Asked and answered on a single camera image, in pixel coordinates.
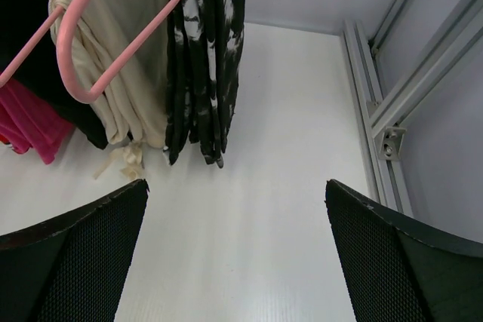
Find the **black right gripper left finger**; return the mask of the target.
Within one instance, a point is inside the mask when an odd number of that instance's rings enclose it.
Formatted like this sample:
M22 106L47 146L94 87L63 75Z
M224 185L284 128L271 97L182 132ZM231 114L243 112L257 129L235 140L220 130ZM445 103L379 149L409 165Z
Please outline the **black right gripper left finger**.
M137 179L1 237L3 321L112 321L149 196Z

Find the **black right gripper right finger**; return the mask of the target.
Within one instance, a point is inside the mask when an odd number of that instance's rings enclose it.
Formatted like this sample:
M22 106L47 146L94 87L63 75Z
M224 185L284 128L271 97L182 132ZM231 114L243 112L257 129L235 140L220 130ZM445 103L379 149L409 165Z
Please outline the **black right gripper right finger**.
M482 245L412 219L343 183L325 204L358 321L480 321Z

